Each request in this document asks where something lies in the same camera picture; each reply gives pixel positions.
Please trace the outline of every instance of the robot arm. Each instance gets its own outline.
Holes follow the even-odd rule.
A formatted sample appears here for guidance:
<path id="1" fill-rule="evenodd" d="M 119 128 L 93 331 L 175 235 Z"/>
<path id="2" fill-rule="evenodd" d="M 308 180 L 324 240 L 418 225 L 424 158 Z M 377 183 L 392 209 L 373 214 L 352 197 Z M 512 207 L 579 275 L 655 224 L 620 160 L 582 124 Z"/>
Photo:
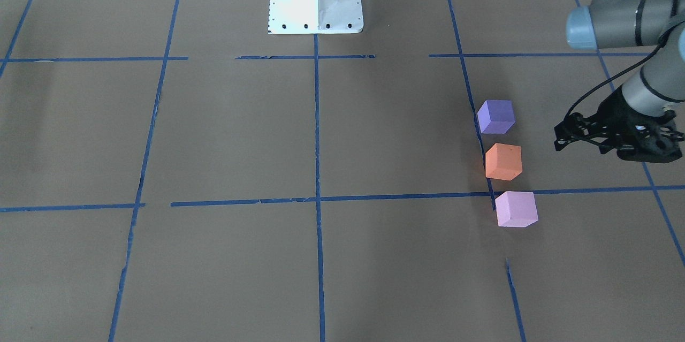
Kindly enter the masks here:
<path id="1" fill-rule="evenodd" d="M 592 0 L 568 17 L 567 40 L 576 49 L 658 47 L 597 113 L 588 118 L 571 113 L 573 108 L 567 113 L 555 127 L 556 150 L 586 141 L 602 154 L 616 149 L 626 161 L 682 157 L 683 134 L 671 108 L 685 102 L 685 0 Z"/>

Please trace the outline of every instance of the cube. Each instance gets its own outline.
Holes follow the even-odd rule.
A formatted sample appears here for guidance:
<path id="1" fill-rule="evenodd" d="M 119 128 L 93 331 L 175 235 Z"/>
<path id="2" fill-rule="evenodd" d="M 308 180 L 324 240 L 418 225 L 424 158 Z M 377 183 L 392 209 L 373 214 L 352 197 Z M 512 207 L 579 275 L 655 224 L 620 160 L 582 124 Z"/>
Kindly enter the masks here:
<path id="1" fill-rule="evenodd" d="M 497 143 L 485 154 L 485 176 L 511 181 L 523 172 L 521 147 Z"/>
<path id="2" fill-rule="evenodd" d="M 482 134 L 506 134 L 515 122 L 511 100 L 487 100 L 478 111 Z"/>
<path id="3" fill-rule="evenodd" d="M 538 221 L 532 192 L 506 191 L 494 200 L 499 227 L 528 227 Z"/>

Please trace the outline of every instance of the pink cube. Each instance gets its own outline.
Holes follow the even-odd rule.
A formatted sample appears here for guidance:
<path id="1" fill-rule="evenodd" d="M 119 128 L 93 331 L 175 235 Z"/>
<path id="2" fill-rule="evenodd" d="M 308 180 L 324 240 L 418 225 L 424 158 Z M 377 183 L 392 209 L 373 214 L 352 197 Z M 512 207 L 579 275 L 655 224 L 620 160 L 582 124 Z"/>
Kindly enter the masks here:
<path id="1" fill-rule="evenodd" d="M 499 227 L 528 227 L 538 221 L 532 192 L 506 191 L 494 200 Z"/>

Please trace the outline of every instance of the black cable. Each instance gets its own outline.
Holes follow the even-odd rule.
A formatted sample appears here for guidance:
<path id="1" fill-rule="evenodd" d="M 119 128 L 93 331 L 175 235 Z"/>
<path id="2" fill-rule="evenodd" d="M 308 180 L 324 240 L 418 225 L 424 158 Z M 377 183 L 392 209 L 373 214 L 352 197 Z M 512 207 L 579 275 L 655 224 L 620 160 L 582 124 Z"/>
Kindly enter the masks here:
<path id="1" fill-rule="evenodd" d="M 678 0 L 673 0 L 673 2 L 671 3 L 671 17 L 675 16 L 676 14 L 678 14 Z M 638 66 L 643 65 L 645 62 L 649 61 L 649 59 L 654 57 L 654 55 L 656 55 L 657 52 L 660 51 L 660 49 L 662 47 L 666 46 L 666 42 L 668 42 L 668 37 L 670 36 L 670 34 L 671 34 L 671 31 L 667 31 L 666 33 L 661 35 L 661 37 L 659 37 L 658 45 L 650 54 L 648 54 L 648 56 L 641 59 L 639 62 L 636 62 L 636 64 L 633 64 L 633 65 L 629 66 L 628 68 L 624 69 L 620 73 L 615 74 L 614 76 L 611 76 L 606 81 L 602 81 L 600 84 L 598 84 L 594 88 L 587 91 L 587 93 L 585 93 L 585 95 L 582 95 L 580 98 L 578 98 L 577 101 L 575 101 L 575 103 L 573 103 L 573 105 L 570 106 L 570 108 L 568 109 L 568 112 L 564 116 L 564 120 L 567 120 L 567 118 L 570 117 L 570 115 L 573 113 L 573 110 L 575 109 L 575 107 L 577 107 L 578 104 L 582 103 L 582 101 L 584 101 L 585 98 L 588 98 L 590 95 L 592 95 L 592 93 L 595 93 L 596 91 L 598 91 L 602 87 L 606 86 L 606 84 L 610 83 L 611 81 L 614 81 L 615 79 L 618 79 L 619 77 L 623 76 L 624 74 L 628 73 L 629 71 L 636 69 Z M 596 142 L 594 140 L 590 140 L 590 139 L 587 139 L 585 137 L 580 137 L 578 135 L 573 134 L 573 132 L 570 132 L 570 130 L 568 130 L 566 127 L 564 127 L 564 130 L 573 139 L 589 142 L 590 144 L 596 145 L 597 147 L 602 146 L 602 144 L 599 142 Z"/>

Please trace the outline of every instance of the light blue joint cap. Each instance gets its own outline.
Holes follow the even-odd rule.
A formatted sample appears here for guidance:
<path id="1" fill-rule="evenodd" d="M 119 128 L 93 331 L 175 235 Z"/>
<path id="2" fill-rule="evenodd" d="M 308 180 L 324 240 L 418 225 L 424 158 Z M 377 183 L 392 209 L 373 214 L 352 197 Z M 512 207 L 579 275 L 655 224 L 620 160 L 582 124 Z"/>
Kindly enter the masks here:
<path id="1" fill-rule="evenodd" d="M 680 50 L 680 58 L 685 61 L 685 29 L 680 32 L 680 38 L 678 38 L 678 50 Z"/>
<path id="2" fill-rule="evenodd" d="M 590 9 L 587 6 L 577 7 L 568 15 L 566 40 L 573 49 L 597 49 L 595 28 L 592 27 Z"/>

